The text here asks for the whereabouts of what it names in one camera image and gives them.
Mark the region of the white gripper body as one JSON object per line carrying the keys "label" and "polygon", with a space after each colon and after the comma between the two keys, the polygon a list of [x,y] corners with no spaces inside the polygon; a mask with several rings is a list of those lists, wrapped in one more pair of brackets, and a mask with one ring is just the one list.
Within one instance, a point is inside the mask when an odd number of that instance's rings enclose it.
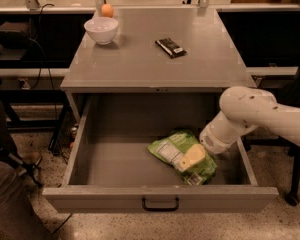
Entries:
{"label": "white gripper body", "polygon": [[244,125],[230,120],[219,112],[199,134],[199,141],[210,154],[229,149],[244,134]]}

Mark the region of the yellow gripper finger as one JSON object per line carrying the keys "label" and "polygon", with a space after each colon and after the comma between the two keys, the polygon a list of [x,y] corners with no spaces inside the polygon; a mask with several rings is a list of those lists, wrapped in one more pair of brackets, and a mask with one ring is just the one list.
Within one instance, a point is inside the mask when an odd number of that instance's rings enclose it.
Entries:
{"label": "yellow gripper finger", "polygon": [[177,169],[184,172],[206,158],[206,151],[201,144],[194,144],[179,160]]}

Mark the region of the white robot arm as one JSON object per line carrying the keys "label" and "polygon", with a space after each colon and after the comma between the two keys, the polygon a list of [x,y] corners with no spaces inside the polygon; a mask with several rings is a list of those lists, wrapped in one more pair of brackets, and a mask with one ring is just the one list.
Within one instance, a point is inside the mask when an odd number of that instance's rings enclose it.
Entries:
{"label": "white robot arm", "polygon": [[203,161],[206,154],[220,154],[241,136],[258,127],[300,147],[300,108],[279,104],[268,91],[235,86],[219,99],[220,111],[199,134],[198,151],[186,152],[176,168],[184,172]]}

